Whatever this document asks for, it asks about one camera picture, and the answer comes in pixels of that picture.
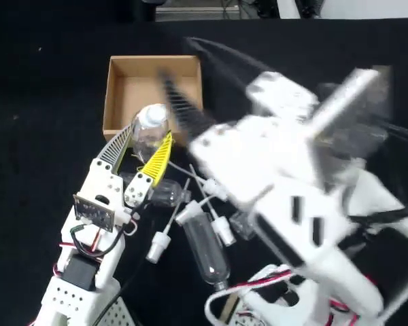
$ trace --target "white bottle cap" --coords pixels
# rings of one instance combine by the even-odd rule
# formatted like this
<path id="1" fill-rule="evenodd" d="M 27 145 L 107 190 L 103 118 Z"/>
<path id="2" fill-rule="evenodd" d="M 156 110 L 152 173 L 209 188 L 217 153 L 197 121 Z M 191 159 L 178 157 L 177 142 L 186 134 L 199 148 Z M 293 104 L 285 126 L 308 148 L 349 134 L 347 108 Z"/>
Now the white bottle cap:
<path id="1" fill-rule="evenodd" d="M 159 127 L 167 120 L 167 110 L 163 104 L 151 104 L 144 107 L 138 115 L 139 122 L 144 128 Z"/>
<path id="2" fill-rule="evenodd" d="M 226 220 L 225 216 L 221 216 L 215 219 L 211 223 L 211 226 L 213 227 L 214 232 L 219 235 L 220 240 L 222 240 L 224 245 L 226 245 L 227 247 L 236 242 L 236 239 L 231 232 L 230 224 Z"/>
<path id="3" fill-rule="evenodd" d="M 184 209 L 177 215 L 175 218 L 175 221 L 178 223 L 178 225 L 183 225 L 184 222 L 186 222 L 188 219 L 191 217 L 195 217 L 201 213 L 203 213 L 203 209 L 201 208 L 201 205 L 196 201 L 192 200 L 190 203 L 184 207 Z"/>
<path id="4" fill-rule="evenodd" d="M 228 199 L 228 195 L 226 194 L 226 192 L 213 179 L 207 179 L 204 182 L 203 190 L 209 195 L 215 195 L 223 202 L 226 202 Z"/>
<path id="5" fill-rule="evenodd" d="M 147 260 L 153 264 L 157 264 L 163 251 L 169 246 L 171 238 L 162 232 L 156 232 L 152 239 L 150 251 L 147 254 Z"/>

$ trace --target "cardboard box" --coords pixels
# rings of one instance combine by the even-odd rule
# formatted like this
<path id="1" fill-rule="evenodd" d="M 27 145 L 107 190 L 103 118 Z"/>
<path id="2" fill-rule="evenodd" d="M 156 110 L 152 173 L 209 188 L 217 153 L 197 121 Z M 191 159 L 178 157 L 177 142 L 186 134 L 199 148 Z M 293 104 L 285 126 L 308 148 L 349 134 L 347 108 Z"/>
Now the cardboard box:
<path id="1" fill-rule="evenodd" d="M 166 103 L 160 69 L 172 73 L 178 88 L 199 108 L 203 107 L 201 66 L 195 56 L 112 56 L 107 76 L 103 134 L 110 140 L 146 105 Z M 169 120 L 174 139 L 182 138 L 173 119 Z"/>

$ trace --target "robotic arm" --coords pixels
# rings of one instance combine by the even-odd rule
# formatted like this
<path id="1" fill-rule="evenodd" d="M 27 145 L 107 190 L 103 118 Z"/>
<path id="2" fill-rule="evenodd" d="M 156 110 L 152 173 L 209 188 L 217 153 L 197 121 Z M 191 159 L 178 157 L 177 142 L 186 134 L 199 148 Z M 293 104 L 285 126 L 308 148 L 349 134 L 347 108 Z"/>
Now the robotic arm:
<path id="1" fill-rule="evenodd" d="M 408 298 L 407 282 L 384 302 L 374 281 L 339 248 L 357 228 L 348 215 L 402 207 L 364 169 L 363 159 L 387 137 L 378 122 L 390 115 L 386 75 L 356 69 L 319 105 L 308 90 L 264 72 L 246 88 L 254 115 L 234 126 L 213 123 L 165 76 L 171 110 L 200 169 L 250 212 L 265 244 L 307 279 L 298 290 L 301 305 L 249 301 L 270 325 L 325 325 L 330 296 L 359 316 L 359 325 L 383 325 Z M 408 217 L 391 226 L 408 238 Z M 350 319 L 342 316 L 332 325 L 353 325 Z"/>
<path id="2" fill-rule="evenodd" d="M 132 216 L 163 177 L 172 136 L 165 137 L 124 191 L 117 172 L 131 133 L 132 126 L 126 126 L 92 160 L 61 230 L 62 252 L 31 326 L 134 325 L 120 297 L 99 323 L 95 320 L 120 290 L 113 275 L 125 247 L 124 235 L 136 232 Z M 127 233 L 129 225 L 133 229 Z"/>

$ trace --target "clear plastic bottle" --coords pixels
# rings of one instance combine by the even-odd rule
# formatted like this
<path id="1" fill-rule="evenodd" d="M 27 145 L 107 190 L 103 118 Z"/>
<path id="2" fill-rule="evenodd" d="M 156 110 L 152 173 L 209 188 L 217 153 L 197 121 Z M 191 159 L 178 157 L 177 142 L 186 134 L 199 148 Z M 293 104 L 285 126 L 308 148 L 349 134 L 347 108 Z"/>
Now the clear plastic bottle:
<path id="1" fill-rule="evenodd" d="M 184 231 L 203 280 L 217 290 L 226 288 L 230 267 L 207 213 L 187 219 Z"/>
<path id="2" fill-rule="evenodd" d="M 133 122 L 133 151 L 146 163 L 168 132 L 168 113 L 163 104 L 144 107 Z"/>
<path id="3" fill-rule="evenodd" d="M 120 173 L 126 185 L 133 180 L 135 175 L 135 173 Z M 175 207 L 179 202 L 190 202 L 190 191 L 184 191 L 182 186 L 174 180 L 162 179 L 150 199 L 156 206 Z"/>
<path id="4" fill-rule="evenodd" d="M 255 231 L 248 222 L 249 212 L 237 211 L 230 218 L 231 227 L 244 240 L 251 240 L 255 236 Z"/>

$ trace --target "black tabletop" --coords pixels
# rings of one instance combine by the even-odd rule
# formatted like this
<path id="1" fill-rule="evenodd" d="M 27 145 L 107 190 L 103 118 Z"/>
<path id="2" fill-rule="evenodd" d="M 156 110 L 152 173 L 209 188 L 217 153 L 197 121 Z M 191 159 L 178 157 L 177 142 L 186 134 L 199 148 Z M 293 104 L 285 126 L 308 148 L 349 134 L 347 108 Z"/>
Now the black tabletop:
<path id="1" fill-rule="evenodd" d="M 314 90 L 340 82 L 354 67 L 392 65 L 395 122 L 408 127 L 408 20 L 215 21 L 106 25 L 91 31 L 49 25 L 0 29 L 0 325 L 26 325 L 40 307 L 59 254 L 61 226 L 105 144 L 101 133 L 107 65 L 111 55 L 184 54 L 183 36 L 225 43 Z M 203 96 L 217 120 L 242 116 L 250 104 L 203 60 Z M 257 72 L 240 70 L 245 83 Z M 408 149 L 394 163 L 408 189 Z M 174 161 L 185 166 L 186 154 Z M 387 184 L 388 169 L 371 164 Z M 168 170 L 167 176 L 184 182 Z M 226 214 L 233 208 L 220 205 Z M 171 211 L 152 209 L 156 227 Z M 124 294 L 144 325 L 206 325 L 211 293 L 197 273 L 181 229 L 157 266 L 145 266 Z M 126 279 L 148 243 L 142 228 L 128 239 L 117 269 Z M 245 280 L 277 260 L 258 240 L 228 250 L 231 281 Z M 408 303 L 388 325 L 408 325 Z"/>

